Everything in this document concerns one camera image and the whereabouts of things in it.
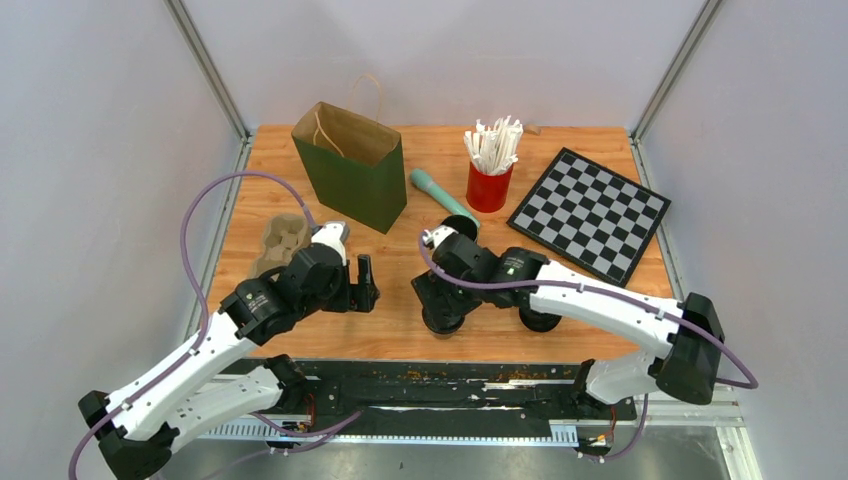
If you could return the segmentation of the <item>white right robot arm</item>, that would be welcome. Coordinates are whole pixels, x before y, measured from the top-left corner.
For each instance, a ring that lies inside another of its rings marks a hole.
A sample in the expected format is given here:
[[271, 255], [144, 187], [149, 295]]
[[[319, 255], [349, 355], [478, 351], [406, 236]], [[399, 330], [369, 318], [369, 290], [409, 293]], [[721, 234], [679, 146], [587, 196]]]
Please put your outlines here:
[[727, 350], [709, 298], [691, 293], [676, 301], [638, 294], [526, 249], [496, 256], [461, 235], [435, 250], [422, 243], [419, 250], [428, 270], [412, 285], [435, 334], [456, 332], [469, 313], [491, 304], [516, 309], [530, 330], [546, 332], [570, 318], [638, 346], [634, 354], [581, 363], [570, 392], [580, 415], [596, 417], [626, 397], [655, 391], [695, 405], [712, 401]]

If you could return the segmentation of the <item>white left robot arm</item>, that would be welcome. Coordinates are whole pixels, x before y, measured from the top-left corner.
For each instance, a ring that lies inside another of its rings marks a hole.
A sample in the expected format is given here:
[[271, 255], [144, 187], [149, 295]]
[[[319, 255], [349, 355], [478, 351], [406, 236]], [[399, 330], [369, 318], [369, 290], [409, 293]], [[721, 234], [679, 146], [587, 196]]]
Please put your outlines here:
[[78, 403], [109, 469], [118, 479], [146, 479], [207, 431], [242, 415], [298, 411], [306, 377], [287, 355], [263, 361], [225, 385], [203, 391], [215, 375], [317, 312], [368, 313], [380, 296], [369, 256], [357, 257], [358, 280], [339, 252], [312, 243], [291, 261], [241, 282], [197, 332], [141, 378]]

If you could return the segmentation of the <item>stack of black cups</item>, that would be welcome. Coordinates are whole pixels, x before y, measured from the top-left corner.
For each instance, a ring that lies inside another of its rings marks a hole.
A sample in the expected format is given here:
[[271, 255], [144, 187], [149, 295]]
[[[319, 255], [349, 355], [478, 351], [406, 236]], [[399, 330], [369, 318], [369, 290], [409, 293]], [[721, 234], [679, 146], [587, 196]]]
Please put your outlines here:
[[478, 239], [479, 226], [468, 216], [461, 214], [450, 215], [446, 217], [441, 224], [452, 228], [457, 233], [468, 237], [472, 241], [477, 241]]

